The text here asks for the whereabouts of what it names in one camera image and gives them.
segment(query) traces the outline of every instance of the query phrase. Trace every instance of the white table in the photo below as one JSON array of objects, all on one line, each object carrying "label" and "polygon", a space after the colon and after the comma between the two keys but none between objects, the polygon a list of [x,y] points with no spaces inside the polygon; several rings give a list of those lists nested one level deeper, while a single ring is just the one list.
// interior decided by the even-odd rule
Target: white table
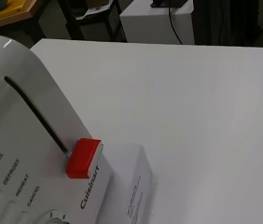
[{"label": "white table", "polygon": [[149,223],[263,224],[263,49],[42,40],[33,51],[93,137],[145,146]]},{"label": "white table", "polygon": [[[134,0],[120,15],[122,26],[130,43],[179,44],[169,21],[168,8],[150,7],[152,0]],[[173,26],[185,45],[194,45],[191,13],[193,0],[173,11]]]}]

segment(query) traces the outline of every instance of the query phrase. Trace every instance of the white appliance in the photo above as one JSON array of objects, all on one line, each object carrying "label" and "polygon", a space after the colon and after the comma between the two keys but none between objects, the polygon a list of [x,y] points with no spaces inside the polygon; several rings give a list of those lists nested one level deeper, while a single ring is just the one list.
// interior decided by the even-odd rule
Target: white appliance
[{"label": "white appliance", "polygon": [[0,224],[96,222],[113,171],[97,149],[89,178],[66,175],[81,138],[91,136],[46,67],[0,36]]},{"label": "white appliance", "polygon": [[[134,0],[121,14],[120,20],[129,43],[179,45],[169,21],[168,8],[152,8],[152,0]],[[192,13],[193,0],[172,8],[172,22],[184,45],[195,45]]]}]

